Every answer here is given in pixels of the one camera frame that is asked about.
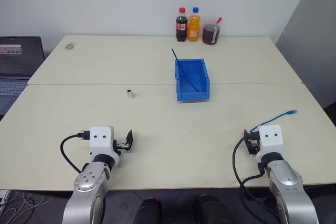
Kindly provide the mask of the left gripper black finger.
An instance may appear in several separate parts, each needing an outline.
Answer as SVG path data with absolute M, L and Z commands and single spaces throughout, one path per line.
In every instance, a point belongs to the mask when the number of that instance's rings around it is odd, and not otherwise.
M 126 151 L 129 151 L 132 147 L 132 144 L 133 144 L 133 132 L 132 130 L 130 130 L 127 134 L 127 137 L 126 137 L 126 144 L 127 144 L 127 147 L 126 147 Z

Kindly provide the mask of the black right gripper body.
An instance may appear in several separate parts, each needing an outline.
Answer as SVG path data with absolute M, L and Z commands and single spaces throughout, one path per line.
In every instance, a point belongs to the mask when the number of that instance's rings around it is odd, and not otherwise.
M 247 132 L 246 146 L 247 146 L 249 155 L 251 156 L 255 156 L 260 151 L 260 135 L 258 131 Z

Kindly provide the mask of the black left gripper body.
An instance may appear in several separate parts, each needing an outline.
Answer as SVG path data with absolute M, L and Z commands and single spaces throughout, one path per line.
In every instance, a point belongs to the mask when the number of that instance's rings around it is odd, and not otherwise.
M 121 143 L 118 144 L 116 140 L 113 140 L 112 142 L 112 148 L 115 153 L 117 153 L 119 156 L 121 155 L 121 151 L 129 151 L 131 149 L 131 145 L 129 143 Z

